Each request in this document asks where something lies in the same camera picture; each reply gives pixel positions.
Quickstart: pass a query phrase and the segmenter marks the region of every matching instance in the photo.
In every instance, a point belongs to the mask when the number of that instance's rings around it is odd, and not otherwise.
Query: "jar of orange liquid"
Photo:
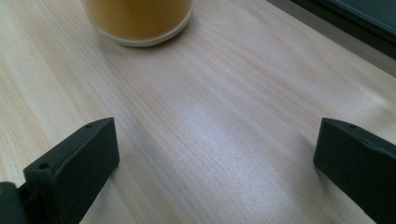
[[[133,47],[159,44],[189,22],[193,0],[82,0],[102,35]]]

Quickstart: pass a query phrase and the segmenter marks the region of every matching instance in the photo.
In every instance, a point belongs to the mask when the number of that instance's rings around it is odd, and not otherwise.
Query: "orange liquid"
[[[193,0],[84,0],[92,22],[121,39],[148,40],[173,31]]]

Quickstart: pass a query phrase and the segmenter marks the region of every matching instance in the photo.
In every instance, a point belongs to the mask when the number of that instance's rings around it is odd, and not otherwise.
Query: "wooden table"
[[[115,118],[120,167],[82,223],[373,223],[312,159],[323,117],[396,144],[396,73],[278,7],[196,0],[148,49],[100,37],[78,0],[3,0],[0,28],[0,180]]]

